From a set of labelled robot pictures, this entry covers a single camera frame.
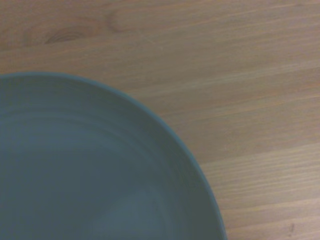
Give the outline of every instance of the blue-gray plate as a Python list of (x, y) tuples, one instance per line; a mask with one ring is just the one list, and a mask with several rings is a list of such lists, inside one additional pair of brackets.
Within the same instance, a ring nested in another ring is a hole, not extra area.
[(226, 240), (197, 162), (129, 96), (82, 77), (0, 75), (1, 240)]

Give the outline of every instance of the table surface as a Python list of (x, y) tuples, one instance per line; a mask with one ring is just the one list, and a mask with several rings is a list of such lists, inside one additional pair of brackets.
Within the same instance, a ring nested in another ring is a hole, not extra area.
[(229, 240), (320, 239), (318, 0), (5, 0), (0, 73), (133, 96), (194, 153)]

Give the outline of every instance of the ceramic plate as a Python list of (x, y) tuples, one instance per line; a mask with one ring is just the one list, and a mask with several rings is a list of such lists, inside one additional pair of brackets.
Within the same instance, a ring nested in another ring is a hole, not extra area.
[(195, 159), (103, 84), (0, 75), (0, 239), (225, 240)]

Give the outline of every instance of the plate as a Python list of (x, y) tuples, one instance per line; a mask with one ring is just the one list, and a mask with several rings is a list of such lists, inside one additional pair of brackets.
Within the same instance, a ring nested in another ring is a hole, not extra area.
[(0, 239), (225, 240), (196, 160), (129, 96), (78, 76), (0, 75)]

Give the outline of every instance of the light wood surface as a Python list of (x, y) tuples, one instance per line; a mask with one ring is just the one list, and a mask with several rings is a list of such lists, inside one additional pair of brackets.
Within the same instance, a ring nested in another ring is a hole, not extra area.
[(2, 0), (0, 73), (64, 72), (160, 115), (229, 240), (320, 239), (320, 1)]

